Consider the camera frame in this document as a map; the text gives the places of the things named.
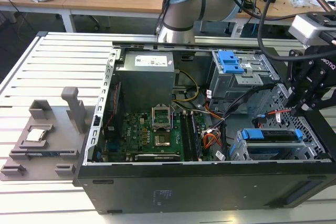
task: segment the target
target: slotted metal table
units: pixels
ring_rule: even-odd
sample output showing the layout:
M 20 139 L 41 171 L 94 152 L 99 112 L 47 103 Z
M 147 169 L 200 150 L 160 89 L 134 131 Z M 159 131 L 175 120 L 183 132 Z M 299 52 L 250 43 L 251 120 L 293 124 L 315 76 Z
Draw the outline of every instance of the slotted metal table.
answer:
M 96 104 L 112 41 L 155 42 L 151 35 L 40 34 L 0 85 L 0 166 L 5 164 L 30 114 L 34 99 L 66 105 L 65 86 L 76 86 L 86 106 Z M 249 38 L 197 37 L 197 42 L 256 46 Z M 282 56 L 302 48 L 296 40 L 265 39 Z M 336 128 L 336 110 L 322 111 Z M 0 182 L 0 223 L 336 223 L 336 186 L 294 209 L 237 210 L 136 215 L 99 215 L 72 181 Z

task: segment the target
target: ram slot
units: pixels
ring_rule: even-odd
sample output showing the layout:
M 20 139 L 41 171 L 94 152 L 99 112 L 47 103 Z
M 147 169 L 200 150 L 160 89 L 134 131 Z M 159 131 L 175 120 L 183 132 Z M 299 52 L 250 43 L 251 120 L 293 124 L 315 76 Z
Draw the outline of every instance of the ram slot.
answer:
M 192 161 L 191 138 L 189 136 L 188 121 L 186 115 L 180 113 L 181 137 L 183 145 L 184 161 Z
M 188 122 L 189 122 L 190 128 L 192 128 L 192 136 L 193 136 L 193 143 L 194 143 L 193 146 L 195 147 L 195 149 L 193 149 L 193 153 L 196 154 L 196 156 L 193 156 L 193 159 L 198 160 L 198 158 L 200 158 L 202 155 L 202 149 L 201 149 L 201 144 L 198 138 L 195 117 L 193 114 L 188 115 Z

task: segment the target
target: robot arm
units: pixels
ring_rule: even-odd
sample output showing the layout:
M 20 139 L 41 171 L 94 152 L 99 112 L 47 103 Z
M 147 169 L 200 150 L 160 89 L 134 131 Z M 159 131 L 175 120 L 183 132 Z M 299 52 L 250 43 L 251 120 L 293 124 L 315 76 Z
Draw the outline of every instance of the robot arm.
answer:
M 170 0 L 158 40 L 195 43 L 193 25 L 196 20 L 219 21 L 235 17 L 238 11 L 233 0 Z
M 289 32 L 308 46 L 303 52 L 291 50 L 289 56 L 302 57 L 335 51 L 336 15 L 334 12 L 312 12 L 297 15 Z M 288 63 L 287 81 L 290 83 L 287 107 L 293 115 L 307 110 L 320 110 L 336 105 L 336 60 L 325 57 Z

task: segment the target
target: desk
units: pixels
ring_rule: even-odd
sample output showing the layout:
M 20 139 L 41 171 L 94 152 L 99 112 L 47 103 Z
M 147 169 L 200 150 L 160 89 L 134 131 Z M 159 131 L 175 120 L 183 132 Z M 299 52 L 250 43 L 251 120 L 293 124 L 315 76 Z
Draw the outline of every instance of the desk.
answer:
M 79 93 L 85 106 L 94 106 L 100 92 L 111 41 L 136 37 L 155 42 L 153 35 L 48 33 L 36 37 L 12 71 L 0 84 L 0 167 L 14 147 L 30 116 L 33 99 L 47 99 L 51 106 L 66 105 L 60 93 L 64 86 L 87 89 Z M 251 38 L 196 37 L 196 42 L 215 40 L 221 45 L 257 46 Z M 302 49 L 297 40 L 264 39 L 280 55 Z M 336 125 L 335 109 L 325 119 Z M 336 187 L 330 187 L 294 209 L 180 212 L 100 216 L 83 188 L 71 181 L 0 182 L 0 223 L 94 223 L 94 224 L 195 224 L 195 223 L 335 223 Z
M 21 12 L 54 13 L 60 14 L 63 18 L 67 32 L 76 32 L 72 14 L 98 15 L 98 16 L 122 16 L 122 17 L 146 17 L 157 18 L 161 11 L 162 0 L 51 0 L 47 2 L 34 3 L 30 0 L 11 0 Z M 263 0 L 257 1 L 257 6 L 263 10 Z M 0 0 L 0 10 L 15 11 L 15 8 L 8 0 Z M 270 5 L 267 17 L 281 17 L 293 13 L 307 11 L 320 11 L 321 7 L 309 6 L 294 8 L 289 0 L 277 0 Z M 232 37 L 240 37 L 241 30 L 249 20 L 245 13 L 239 13 L 229 22 L 235 23 Z M 291 20 L 271 21 L 265 24 L 290 25 Z

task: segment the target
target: wooden table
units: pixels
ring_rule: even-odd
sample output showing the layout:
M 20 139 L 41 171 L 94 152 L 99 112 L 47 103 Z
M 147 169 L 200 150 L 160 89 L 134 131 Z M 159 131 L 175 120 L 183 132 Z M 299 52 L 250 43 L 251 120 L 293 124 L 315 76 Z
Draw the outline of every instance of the wooden table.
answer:
M 123 16 L 157 18 L 162 6 L 162 0 L 51 0 L 34 3 L 30 0 L 11 0 L 21 12 L 55 13 L 63 18 L 67 32 L 75 32 L 72 14 L 98 15 L 98 16 Z M 257 0 L 257 6 L 263 11 L 264 1 Z M 8 0 L 0 0 L 0 10 L 15 11 Z M 289 0 L 277 0 L 270 5 L 267 17 L 280 17 L 289 14 L 303 13 L 307 11 L 319 11 L 317 6 L 294 8 Z M 232 37 L 239 37 L 241 30 L 249 20 L 249 15 L 239 13 L 234 19 L 226 22 L 235 23 Z M 271 21 L 266 24 L 290 25 L 291 20 Z

